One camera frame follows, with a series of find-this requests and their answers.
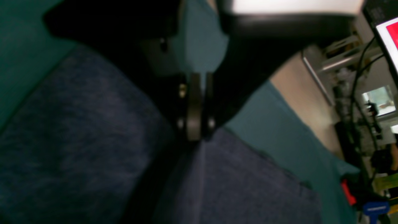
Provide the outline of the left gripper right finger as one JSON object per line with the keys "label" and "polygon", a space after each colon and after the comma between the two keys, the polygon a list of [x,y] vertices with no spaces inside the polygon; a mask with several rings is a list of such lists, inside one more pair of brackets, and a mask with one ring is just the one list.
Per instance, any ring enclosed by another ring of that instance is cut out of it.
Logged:
{"label": "left gripper right finger", "polygon": [[232,119],[250,95],[296,52],[348,34],[363,0],[214,0],[225,57],[206,75],[202,135]]}

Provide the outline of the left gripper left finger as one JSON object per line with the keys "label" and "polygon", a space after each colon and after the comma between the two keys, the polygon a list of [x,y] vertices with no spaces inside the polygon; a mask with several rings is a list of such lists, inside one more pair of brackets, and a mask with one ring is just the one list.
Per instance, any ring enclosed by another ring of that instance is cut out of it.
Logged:
{"label": "left gripper left finger", "polygon": [[55,37],[91,47],[148,94],[189,141],[201,138],[199,75],[178,63],[180,0],[62,0],[44,13]]}

